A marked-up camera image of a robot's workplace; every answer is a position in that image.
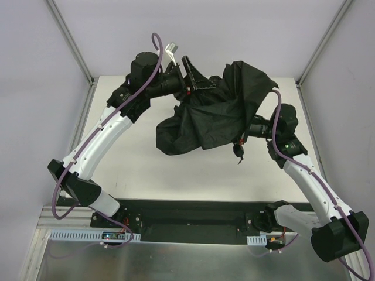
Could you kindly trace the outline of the black folding umbrella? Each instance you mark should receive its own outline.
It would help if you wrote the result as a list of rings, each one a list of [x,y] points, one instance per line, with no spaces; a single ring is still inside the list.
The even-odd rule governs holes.
[[[222,76],[209,80],[216,88],[195,91],[174,108],[172,117],[156,126],[156,147],[164,154],[176,156],[231,143],[234,154],[243,159],[239,138],[278,84],[243,61],[226,64]]]

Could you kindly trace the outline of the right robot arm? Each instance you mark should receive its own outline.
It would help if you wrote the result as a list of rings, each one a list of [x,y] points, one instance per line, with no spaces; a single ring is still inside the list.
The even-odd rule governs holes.
[[[295,107],[281,104],[269,120],[255,115],[247,132],[266,139],[272,160],[296,183],[316,216],[310,217],[280,200],[266,205],[252,219],[252,226],[266,233],[289,228],[310,240],[321,260],[330,262],[361,249],[369,219],[344,203],[315,170],[308,151],[296,137],[297,125]]]

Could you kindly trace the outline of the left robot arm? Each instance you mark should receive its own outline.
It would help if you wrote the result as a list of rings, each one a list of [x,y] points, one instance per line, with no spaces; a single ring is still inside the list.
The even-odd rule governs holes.
[[[172,55],[162,68],[161,52],[142,52],[131,62],[125,82],[114,90],[99,120],[84,139],[63,160],[53,159],[48,170],[56,188],[65,191],[83,207],[90,207],[108,217],[119,212],[121,204],[92,181],[101,159],[115,141],[149,109],[151,99],[174,95],[178,101],[198,90],[215,88],[215,83],[182,58],[186,74]]]

